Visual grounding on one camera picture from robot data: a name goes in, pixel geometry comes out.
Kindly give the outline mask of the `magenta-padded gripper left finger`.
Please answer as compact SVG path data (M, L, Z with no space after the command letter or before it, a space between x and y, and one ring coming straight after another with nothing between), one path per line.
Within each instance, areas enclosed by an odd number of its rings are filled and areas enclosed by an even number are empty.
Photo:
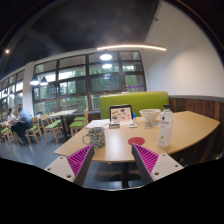
M45 170L82 186L94 155L94 146L88 145L68 157L59 156Z

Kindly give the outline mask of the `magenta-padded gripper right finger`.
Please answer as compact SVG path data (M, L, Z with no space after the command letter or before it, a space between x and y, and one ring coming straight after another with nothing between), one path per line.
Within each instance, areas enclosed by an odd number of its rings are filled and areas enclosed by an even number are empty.
M183 169L166 153L160 155L138 144L132 144L132 155L140 171L140 176L145 184L152 183L165 176Z

